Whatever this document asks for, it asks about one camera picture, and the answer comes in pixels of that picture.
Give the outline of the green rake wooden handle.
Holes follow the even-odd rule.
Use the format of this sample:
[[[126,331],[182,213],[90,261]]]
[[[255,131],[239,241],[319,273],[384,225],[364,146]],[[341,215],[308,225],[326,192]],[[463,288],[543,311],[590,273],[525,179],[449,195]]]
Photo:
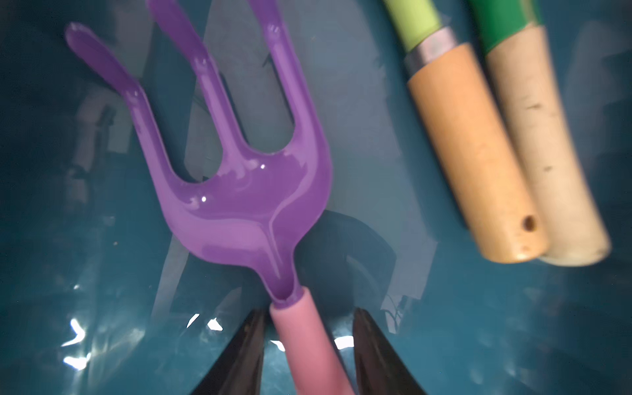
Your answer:
[[[495,94],[550,240],[541,260],[583,267],[612,244],[574,148],[535,1],[471,1]]]

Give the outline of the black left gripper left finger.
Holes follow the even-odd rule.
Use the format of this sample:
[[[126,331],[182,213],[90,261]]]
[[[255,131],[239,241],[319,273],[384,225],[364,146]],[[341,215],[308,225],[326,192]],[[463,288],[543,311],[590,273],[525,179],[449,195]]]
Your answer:
[[[267,317],[250,312],[192,394],[260,394]]]

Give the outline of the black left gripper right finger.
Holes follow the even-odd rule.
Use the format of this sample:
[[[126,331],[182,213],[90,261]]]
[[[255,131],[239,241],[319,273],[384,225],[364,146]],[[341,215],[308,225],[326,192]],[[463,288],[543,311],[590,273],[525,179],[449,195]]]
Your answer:
[[[427,395],[367,310],[354,310],[352,336],[360,394]]]

